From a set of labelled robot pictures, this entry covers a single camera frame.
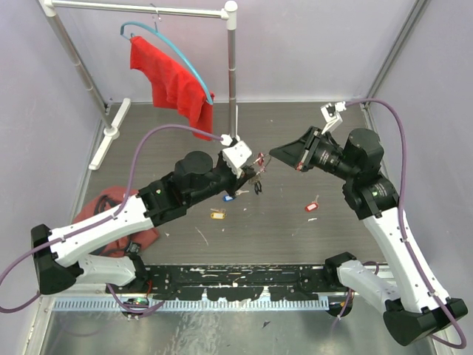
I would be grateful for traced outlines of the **red shirt on hanger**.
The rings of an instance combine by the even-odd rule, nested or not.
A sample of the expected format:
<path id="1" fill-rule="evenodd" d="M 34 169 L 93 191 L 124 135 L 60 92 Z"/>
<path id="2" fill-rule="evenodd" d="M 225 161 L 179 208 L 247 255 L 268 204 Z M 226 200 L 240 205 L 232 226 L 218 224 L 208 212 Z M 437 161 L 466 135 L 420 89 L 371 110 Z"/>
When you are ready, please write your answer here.
<path id="1" fill-rule="evenodd" d="M 153 105 L 175 109 L 190 127 L 212 133 L 213 106 L 197 78 L 146 39 L 135 36 L 130 42 L 130 68 L 149 80 Z"/>

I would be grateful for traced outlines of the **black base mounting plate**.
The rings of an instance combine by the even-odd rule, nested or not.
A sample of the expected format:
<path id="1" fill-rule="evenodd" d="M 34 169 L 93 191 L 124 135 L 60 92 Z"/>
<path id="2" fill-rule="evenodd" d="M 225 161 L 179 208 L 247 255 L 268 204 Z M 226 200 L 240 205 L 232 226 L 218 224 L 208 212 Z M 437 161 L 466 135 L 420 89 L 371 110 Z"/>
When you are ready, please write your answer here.
<path id="1" fill-rule="evenodd" d="M 320 293 L 336 291 L 321 266 L 308 264 L 149 265 L 142 277 L 112 289 L 155 300 L 229 302 L 257 300 L 265 292 L 273 302 L 317 300 Z"/>

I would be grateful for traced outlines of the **maroon shirt on table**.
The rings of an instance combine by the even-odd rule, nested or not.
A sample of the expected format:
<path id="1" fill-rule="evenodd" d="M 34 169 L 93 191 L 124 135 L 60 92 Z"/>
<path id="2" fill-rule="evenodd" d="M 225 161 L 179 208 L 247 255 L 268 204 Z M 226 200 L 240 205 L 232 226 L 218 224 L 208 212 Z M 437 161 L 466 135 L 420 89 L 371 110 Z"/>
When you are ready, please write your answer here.
<path id="1" fill-rule="evenodd" d="M 126 188 L 124 186 L 112 186 L 104 189 L 80 210 L 72 222 L 81 222 L 116 207 L 123 202 L 125 193 Z M 140 231 L 101 246 L 91 251 L 90 254 L 103 257 L 123 257 L 128 254 L 138 254 L 156 242 L 159 236 L 159 231 L 156 228 Z"/>

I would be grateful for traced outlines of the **blue clothes hanger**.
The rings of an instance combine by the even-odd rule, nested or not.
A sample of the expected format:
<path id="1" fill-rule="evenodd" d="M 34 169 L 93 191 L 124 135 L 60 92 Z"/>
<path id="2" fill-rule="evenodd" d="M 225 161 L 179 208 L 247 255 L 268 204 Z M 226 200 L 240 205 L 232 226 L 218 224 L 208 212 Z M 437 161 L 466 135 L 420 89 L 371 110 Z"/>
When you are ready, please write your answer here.
<path id="1" fill-rule="evenodd" d="M 194 68 L 192 63 L 185 56 L 185 54 L 171 40 L 169 40 L 167 37 L 165 37 L 159 31 L 156 20 L 154 20 L 154 27 L 150 27 L 149 25 L 146 25 L 146 24 L 144 24 L 142 22 L 139 22 L 139 21 L 126 21 L 126 22 L 122 23 L 122 25 L 120 26 L 120 35 L 122 37 L 124 37 L 125 39 L 130 40 L 135 35 L 134 35 L 134 33 L 130 33 L 129 35 L 125 35 L 125 28 L 127 26 L 136 26 L 136 27 L 139 27 L 143 30 L 146 30 L 149 33 L 151 33 L 153 36 L 159 38 L 163 43 L 165 43 L 171 49 L 171 51 L 174 52 L 180 58 L 180 61 L 182 62 L 182 64 L 191 73 L 191 75 L 197 80 L 200 87 L 203 89 L 203 92 L 205 93 L 206 102 L 210 105 L 214 104 L 214 99 L 212 98 L 212 94 L 211 94 L 210 90 L 207 88 L 204 80 L 201 78 L 198 71 Z"/>

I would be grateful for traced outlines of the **wire keyring with keys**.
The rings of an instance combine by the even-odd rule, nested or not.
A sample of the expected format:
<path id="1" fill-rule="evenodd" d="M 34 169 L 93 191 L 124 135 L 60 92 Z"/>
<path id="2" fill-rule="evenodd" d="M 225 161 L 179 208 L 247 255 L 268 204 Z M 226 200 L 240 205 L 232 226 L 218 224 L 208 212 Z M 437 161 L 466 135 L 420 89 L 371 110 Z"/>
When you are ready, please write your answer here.
<path id="1" fill-rule="evenodd" d="M 258 169 L 255 169 L 252 163 L 252 167 L 255 171 L 255 175 L 248 181 L 250 185 L 252 185 L 253 190 L 256 195 L 260 195 L 262 193 L 262 174 L 266 172 L 269 163 L 271 162 L 272 157 L 268 154 L 266 154 L 266 164 L 265 164 L 265 170 L 263 172 L 258 172 Z"/>

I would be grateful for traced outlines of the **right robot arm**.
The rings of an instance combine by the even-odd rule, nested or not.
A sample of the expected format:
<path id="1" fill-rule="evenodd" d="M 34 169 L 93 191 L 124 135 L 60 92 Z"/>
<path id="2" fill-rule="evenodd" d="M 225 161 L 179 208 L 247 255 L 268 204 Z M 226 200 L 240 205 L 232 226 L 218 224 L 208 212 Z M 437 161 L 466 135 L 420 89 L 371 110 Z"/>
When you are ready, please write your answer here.
<path id="1" fill-rule="evenodd" d="M 374 131 L 354 129 L 339 146 L 330 133 L 312 126 L 298 140 L 271 149 L 270 156 L 300 172 L 319 168 L 342 179 L 347 205 L 374 237 L 395 280 L 388 283 L 344 252 L 325 261 L 324 282 L 330 290 L 357 292 L 378 310 L 391 337 L 403 346 L 467 315 L 465 302 L 450 297 L 426 263 L 399 195 L 381 173 L 384 149 Z"/>

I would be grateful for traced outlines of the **small key red tag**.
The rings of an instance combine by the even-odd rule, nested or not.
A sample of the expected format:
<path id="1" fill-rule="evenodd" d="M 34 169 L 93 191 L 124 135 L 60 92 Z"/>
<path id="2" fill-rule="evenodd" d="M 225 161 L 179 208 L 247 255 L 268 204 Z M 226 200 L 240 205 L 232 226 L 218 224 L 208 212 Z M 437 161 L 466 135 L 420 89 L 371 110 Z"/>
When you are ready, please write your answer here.
<path id="1" fill-rule="evenodd" d="M 263 172 L 265 170 L 266 164 L 266 154 L 265 153 L 258 153 L 256 156 L 256 160 L 253 162 L 253 166 L 255 169 L 258 169 L 258 172 Z"/>

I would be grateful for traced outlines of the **key with yellow tag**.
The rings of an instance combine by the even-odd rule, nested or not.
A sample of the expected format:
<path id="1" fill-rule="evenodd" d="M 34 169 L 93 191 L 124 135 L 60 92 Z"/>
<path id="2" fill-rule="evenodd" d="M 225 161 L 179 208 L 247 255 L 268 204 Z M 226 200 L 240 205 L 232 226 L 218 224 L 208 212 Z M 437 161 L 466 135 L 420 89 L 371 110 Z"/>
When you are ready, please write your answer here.
<path id="1" fill-rule="evenodd" d="M 226 217 L 226 210 L 211 209 L 210 218 L 213 220 L 224 220 Z"/>

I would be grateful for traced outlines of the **key with blue tag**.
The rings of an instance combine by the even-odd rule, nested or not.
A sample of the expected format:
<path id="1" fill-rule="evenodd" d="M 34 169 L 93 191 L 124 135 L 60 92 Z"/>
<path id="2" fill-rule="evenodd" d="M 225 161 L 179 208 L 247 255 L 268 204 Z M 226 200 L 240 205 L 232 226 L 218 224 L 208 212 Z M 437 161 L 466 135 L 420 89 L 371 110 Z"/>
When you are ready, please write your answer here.
<path id="1" fill-rule="evenodd" d="M 247 193 L 249 193 L 248 190 L 237 190 L 234 193 L 234 195 L 224 195 L 222 197 L 222 200 L 227 203 L 227 202 L 230 202 L 230 201 L 233 201 L 233 200 L 237 199 L 240 195 L 247 194 Z"/>

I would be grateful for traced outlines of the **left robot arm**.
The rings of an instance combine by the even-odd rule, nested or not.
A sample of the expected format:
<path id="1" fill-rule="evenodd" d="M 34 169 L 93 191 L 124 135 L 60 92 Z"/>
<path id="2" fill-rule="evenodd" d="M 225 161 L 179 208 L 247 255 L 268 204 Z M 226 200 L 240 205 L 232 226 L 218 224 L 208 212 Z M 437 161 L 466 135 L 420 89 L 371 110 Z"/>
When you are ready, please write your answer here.
<path id="1" fill-rule="evenodd" d="M 31 240 L 40 294 L 57 294 L 76 283 L 143 291 L 148 275 L 139 257 L 103 257 L 94 250 L 183 217 L 192 206 L 221 192 L 234 196 L 256 174 L 247 163 L 252 155 L 250 149 L 236 146 L 223 149 L 217 161 L 202 151 L 189 152 L 175 163 L 173 172 L 112 209 L 70 226 L 35 226 Z"/>

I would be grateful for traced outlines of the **key with red tag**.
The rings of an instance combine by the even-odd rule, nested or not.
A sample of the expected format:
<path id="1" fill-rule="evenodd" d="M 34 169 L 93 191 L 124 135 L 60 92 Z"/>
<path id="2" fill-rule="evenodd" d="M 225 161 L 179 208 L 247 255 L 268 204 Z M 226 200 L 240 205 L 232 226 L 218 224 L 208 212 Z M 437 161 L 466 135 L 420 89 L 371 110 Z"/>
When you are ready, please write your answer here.
<path id="1" fill-rule="evenodd" d="M 313 212 L 317 210 L 319 208 L 318 199 L 319 199 L 319 196 L 316 195 L 315 198 L 309 204 L 305 206 L 304 210 L 306 212 Z"/>

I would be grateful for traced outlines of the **metal clothes rack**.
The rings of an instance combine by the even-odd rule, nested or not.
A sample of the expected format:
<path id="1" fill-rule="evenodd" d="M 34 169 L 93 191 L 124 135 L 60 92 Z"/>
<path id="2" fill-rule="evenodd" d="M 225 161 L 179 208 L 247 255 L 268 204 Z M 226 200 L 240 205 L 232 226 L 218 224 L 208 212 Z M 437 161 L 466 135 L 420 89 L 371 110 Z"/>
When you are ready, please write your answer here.
<path id="1" fill-rule="evenodd" d="M 125 13 L 164 16 L 215 18 L 226 23 L 228 33 L 228 104 L 229 135 L 237 137 L 237 80 L 235 1 L 227 1 L 220 10 L 156 7 L 153 4 L 110 4 L 90 1 L 40 1 L 41 9 L 62 47 L 80 75 L 86 90 L 98 105 L 103 122 L 102 141 L 98 151 L 107 152 L 120 134 L 120 126 L 142 91 L 127 73 L 129 35 L 118 37 L 130 28 Z"/>

